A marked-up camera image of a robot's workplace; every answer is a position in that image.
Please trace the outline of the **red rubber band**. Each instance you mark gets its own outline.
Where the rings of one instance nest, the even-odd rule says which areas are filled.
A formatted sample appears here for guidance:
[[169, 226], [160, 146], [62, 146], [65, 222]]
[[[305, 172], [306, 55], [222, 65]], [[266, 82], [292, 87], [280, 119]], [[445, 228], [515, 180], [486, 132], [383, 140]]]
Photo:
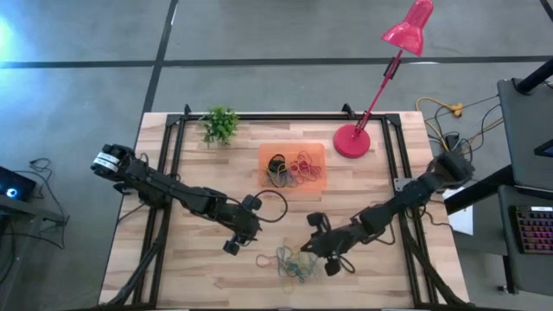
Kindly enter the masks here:
[[306, 160], [296, 161], [290, 166], [290, 170], [294, 173], [298, 183], [317, 181], [321, 176], [321, 167]]
[[318, 178], [321, 174], [321, 167], [314, 165], [313, 158], [307, 151], [298, 153], [297, 158], [290, 162], [289, 170], [303, 178]]
[[256, 256], [256, 266], [262, 269], [277, 268], [279, 264], [278, 256], [266, 256], [259, 254]]

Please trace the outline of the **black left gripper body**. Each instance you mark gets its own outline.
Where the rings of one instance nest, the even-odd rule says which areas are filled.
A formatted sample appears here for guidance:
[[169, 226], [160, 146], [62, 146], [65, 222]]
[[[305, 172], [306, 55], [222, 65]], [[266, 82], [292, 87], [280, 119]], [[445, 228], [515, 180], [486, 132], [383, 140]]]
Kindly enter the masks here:
[[259, 217], [255, 214], [262, 205], [259, 198], [246, 195], [240, 204], [224, 204], [222, 208], [222, 224], [233, 231], [223, 250], [231, 255], [237, 255], [241, 246], [247, 246], [256, 240], [260, 230]]

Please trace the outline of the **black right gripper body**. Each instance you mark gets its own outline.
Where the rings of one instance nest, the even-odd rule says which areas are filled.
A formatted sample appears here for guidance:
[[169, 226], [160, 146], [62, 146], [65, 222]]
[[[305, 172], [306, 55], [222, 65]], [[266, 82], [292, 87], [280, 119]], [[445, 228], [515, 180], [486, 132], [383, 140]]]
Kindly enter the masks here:
[[324, 256], [317, 256], [326, 259], [324, 270], [327, 276], [334, 276], [341, 270], [354, 274], [356, 269], [353, 264], [344, 257], [356, 243], [353, 236], [353, 226], [345, 225], [333, 229], [325, 213], [311, 213], [307, 216], [308, 224], [315, 228], [311, 238], [318, 238], [321, 241]]

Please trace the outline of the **red desk lamp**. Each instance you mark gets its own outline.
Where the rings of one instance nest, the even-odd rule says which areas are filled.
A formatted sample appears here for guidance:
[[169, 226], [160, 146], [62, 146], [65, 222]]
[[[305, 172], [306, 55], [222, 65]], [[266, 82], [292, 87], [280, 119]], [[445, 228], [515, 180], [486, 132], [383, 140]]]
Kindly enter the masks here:
[[385, 69], [384, 79], [374, 96], [374, 99], [364, 112], [360, 121], [355, 125], [341, 126], [334, 133], [333, 143], [335, 150], [346, 158], [360, 158], [366, 154], [371, 146], [371, 138], [365, 131], [365, 126], [372, 110], [381, 97], [387, 84], [393, 80], [401, 64], [404, 52], [421, 56], [423, 54], [423, 29], [434, 11], [433, 0], [416, 0], [410, 7], [405, 18], [391, 27], [381, 36], [383, 41], [398, 48], [397, 55], [391, 59]]

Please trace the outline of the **rubber bands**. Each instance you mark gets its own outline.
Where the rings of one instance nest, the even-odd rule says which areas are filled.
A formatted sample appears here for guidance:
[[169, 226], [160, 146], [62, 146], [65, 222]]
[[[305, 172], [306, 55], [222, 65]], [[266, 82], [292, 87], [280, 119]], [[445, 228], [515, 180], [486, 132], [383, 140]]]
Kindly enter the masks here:
[[301, 252], [299, 254], [300, 271], [304, 277], [317, 278], [321, 275], [321, 259], [315, 254]]

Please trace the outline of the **dark grey desk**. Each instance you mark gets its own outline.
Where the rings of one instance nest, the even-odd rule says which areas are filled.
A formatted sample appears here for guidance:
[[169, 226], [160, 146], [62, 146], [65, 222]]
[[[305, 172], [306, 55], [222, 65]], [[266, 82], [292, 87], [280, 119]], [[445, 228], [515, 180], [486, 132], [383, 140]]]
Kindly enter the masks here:
[[553, 143], [553, 88], [541, 84], [522, 94], [512, 80], [500, 80], [497, 88], [515, 182], [553, 191], [553, 155], [535, 153]]

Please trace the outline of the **green plant in white pot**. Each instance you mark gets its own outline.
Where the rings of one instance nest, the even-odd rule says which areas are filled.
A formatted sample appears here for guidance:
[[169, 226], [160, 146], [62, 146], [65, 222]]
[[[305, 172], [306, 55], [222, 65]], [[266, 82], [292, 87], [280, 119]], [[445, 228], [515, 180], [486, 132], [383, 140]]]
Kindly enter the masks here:
[[200, 127], [204, 130], [202, 138], [204, 143], [220, 143], [222, 146], [228, 146], [236, 135], [239, 116], [232, 108], [219, 105], [209, 108], [199, 121]]

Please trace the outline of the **dark grey side stand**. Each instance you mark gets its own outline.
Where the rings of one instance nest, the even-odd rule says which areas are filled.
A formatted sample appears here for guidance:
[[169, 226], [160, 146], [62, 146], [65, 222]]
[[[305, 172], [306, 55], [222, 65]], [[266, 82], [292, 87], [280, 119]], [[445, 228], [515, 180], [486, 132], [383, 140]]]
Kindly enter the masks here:
[[51, 221], [57, 225], [64, 225], [66, 223], [66, 218], [60, 212], [52, 212], [45, 208], [32, 206], [27, 202], [11, 199], [1, 194], [0, 210], [14, 214], [32, 216], [41, 220]]

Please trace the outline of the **black pole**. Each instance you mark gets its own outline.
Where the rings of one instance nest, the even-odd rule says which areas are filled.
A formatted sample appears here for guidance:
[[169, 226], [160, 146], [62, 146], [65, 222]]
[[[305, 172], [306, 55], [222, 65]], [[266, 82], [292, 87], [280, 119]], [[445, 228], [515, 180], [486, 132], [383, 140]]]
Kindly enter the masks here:
[[519, 93], [526, 94], [553, 75], [553, 58], [546, 61], [536, 71], [515, 84]]

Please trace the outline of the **small black screen device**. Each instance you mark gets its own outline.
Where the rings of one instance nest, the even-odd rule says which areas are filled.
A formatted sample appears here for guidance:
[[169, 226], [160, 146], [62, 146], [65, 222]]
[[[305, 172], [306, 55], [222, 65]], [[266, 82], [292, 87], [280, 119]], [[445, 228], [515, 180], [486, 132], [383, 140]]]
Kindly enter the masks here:
[[536, 156], [553, 158], [553, 139], [537, 146], [534, 149], [534, 154]]

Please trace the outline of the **grey table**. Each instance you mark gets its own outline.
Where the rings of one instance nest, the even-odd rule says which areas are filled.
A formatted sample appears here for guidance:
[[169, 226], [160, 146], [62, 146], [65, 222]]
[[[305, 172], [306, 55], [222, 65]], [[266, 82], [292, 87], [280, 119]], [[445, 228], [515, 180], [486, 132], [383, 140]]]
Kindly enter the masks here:
[[553, 296], [553, 256], [524, 254], [514, 237], [510, 206], [553, 206], [553, 200], [521, 193], [515, 187], [498, 189], [499, 210], [503, 224], [508, 270], [508, 285], [540, 295]]

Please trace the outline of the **backlit computer keyboard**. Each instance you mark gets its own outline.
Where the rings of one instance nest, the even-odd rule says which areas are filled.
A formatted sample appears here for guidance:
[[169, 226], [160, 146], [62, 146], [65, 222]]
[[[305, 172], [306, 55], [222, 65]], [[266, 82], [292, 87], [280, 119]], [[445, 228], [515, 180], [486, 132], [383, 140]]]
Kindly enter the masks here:
[[519, 251], [553, 256], [553, 206], [510, 206], [509, 212]]

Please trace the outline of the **white paper sheet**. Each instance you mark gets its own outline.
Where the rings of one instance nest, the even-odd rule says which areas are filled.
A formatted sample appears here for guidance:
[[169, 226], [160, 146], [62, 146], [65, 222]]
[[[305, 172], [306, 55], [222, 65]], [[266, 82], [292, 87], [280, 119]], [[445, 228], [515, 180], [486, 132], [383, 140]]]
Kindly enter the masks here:
[[[460, 191], [464, 190], [464, 187], [459, 187], [457, 189], [446, 189], [442, 197], [444, 199], [448, 199], [449, 197], [459, 193]], [[464, 209], [451, 213], [448, 215], [448, 222], [452, 227], [452, 230], [455, 232], [459, 232], [462, 234], [466, 234], [468, 236], [474, 235], [474, 217], [473, 217], [473, 209], [474, 206], [468, 206]]]

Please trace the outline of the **black aluminium table frame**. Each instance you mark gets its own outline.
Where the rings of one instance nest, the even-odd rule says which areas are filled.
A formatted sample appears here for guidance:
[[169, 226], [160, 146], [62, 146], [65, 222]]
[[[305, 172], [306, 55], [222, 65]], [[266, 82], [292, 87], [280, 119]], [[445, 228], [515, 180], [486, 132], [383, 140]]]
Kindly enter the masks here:
[[[432, 153], [423, 123], [415, 111], [380, 112], [368, 124], [372, 146], [367, 155], [347, 159], [332, 143], [334, 132], [349, 122], [343, 112], [245, 112], [231, 145], [202, 142], [195, 112], [154, 112], [144, 115], [135, 149], [165, 172], [176, 172], [191, 186], [205, 186], [242, 199], [257, 194], [258, 148], [263, 143], [321, 143], [325, 147], [327, 187], [316, 193], [277, 191], [263, 197], [262, 231], [237, 255], [223, 250], [230, 232], [192, 216], [179, 204], [167, 212], [138, 208], [136, 196], [124, 197], [123, 221], [114, 233], [111, 254], [99, 297], [107, 310], [137, 267], [145, 245], [162, 223], [168, 224], [164, 253], [148, 267], [143, 293], [123, 305], [123, 311], [148, 309], [347, 309], [412, 308], [418, 302], [441, 300], [420, 263], [406, 250], [401, 229], [424, 240], [431, 263], [445, 283], [467, 297], [453, 234], [445, 207], [433, 200], [428, 216], [414, 220], [397, 216], [385, 235], [359, 244], [347, 258], [355, 273], [299, 283], [279, 276], [277, 268], [256, 266], [256, 256], [275, 256], [277, 247], [294, 251], [312, 232], [307, 216], [324, 212], [333, 226], [344, 225], [359, 210], [388, 200], [398, 177], [418, 176]], [[292, 295], [282, 282], [296, 281]]]

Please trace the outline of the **orange translucent plastic bin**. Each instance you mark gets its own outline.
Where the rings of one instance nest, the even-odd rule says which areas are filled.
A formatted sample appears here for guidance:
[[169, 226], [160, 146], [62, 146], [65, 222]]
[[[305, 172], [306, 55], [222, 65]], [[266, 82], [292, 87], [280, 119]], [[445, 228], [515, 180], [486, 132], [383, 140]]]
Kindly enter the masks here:
[[[289, 170], [300, 151], [307, 151], [321, 167], [317, 181], [298, 183]], [[327, 187], [325, 147], [321, 143], [263, 143], [258, 149], [258, 184], [261, 188], [297, 193], [321, 192]]]

